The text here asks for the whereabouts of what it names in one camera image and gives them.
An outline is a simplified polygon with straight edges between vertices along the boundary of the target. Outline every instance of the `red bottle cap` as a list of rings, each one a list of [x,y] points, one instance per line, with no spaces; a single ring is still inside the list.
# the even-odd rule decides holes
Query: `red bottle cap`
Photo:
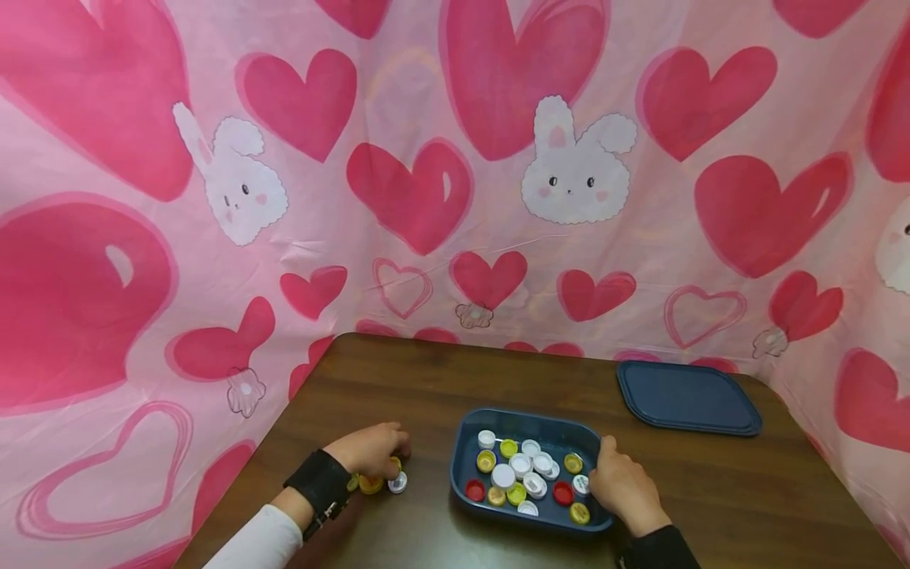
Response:
[[[553,486],[553,500],[560,506],[571,506],[572,492],[569,483],[560,480]]]
[[[484,498],[487,497],[487,489],[484,488],[483,483],[477,479],[468,481],[468,485],[465,487],[465,493],[468,495],[468,498],[474,502],[483,502]]]

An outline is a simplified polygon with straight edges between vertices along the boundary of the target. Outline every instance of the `right hand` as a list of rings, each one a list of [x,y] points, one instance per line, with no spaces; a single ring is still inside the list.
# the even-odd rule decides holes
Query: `right hand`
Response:
[[[633,537],[644,537],[672,524],[661,507],[657,486],[629,455],[616,452],[616,439],[601,439],[597,468],[589,474],[591,494],[618,515]]]

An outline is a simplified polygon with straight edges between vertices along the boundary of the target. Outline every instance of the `brown table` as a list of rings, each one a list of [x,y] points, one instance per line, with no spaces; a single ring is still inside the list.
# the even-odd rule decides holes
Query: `brown table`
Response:
[[[483,406],[565,417],[616,435],[656,481],[704,569],[901,564],[770,389],[737,380],[764,419],[754,439],[657,430],[622,402],[612,361],[414,340],[338,338],[177,563],[205,564],[315,448],[372,423],[413,435],[408,490],[357,494],[288,567],[614,567],[619,525],[593,542],[529,533],[457,509],[449,458]]]

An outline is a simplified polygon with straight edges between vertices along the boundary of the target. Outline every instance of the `pink fabric backdrop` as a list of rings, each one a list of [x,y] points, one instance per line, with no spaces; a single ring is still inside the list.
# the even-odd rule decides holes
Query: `pink fabric backdrop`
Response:
[[[15,567],[169,566],[352,330],[754,374],[910,554],[905,0],[0,5]]]

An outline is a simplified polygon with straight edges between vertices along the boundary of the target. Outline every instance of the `blue plastic container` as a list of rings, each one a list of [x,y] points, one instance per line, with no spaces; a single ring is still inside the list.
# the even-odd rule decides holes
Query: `blue plastic container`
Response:
[[[495,507],[486,501],[473,502],[465,494],[465,487],[473,479],[480,480],[487,490],[490,489],[490,475],[477,469],[477,455],[481,450],[477,435],[483,430],[496,433],[496,446],[492,451],[496,454],[497,464],[507,462],[500,454],[499,443],[502,439],[513,439],[519,445],[525,439],[533,439],[560,465],[559,478],[547,481],[547,495],[542,500],[531,500],[537,505],[540,514],[538,517],[518,513],[516,507],[508,502],[502,507]],[[553,485],[557,481],[571,484],[573,475],[566,472],[562,465],[562,459],[566,454],[575,452],[581,456],[584,462],[581,473],[587,474],[597,463],[597,454],[600,449],[601,438],[597,433],[577,422],[501,409],[478,409],[465,415],[459,427],[449,473],[452,493],[458,503],[471,513],[505,523],[541,528],[550,533],[594,535],[612,525],[612,514],[601,508],[592,496],[588,496],[584,500],[576,497],[575,500],[584,503],[591,512],[591,521],[587,525],[578,525],[569,517],[569,508],[559,505],[553,499]]]

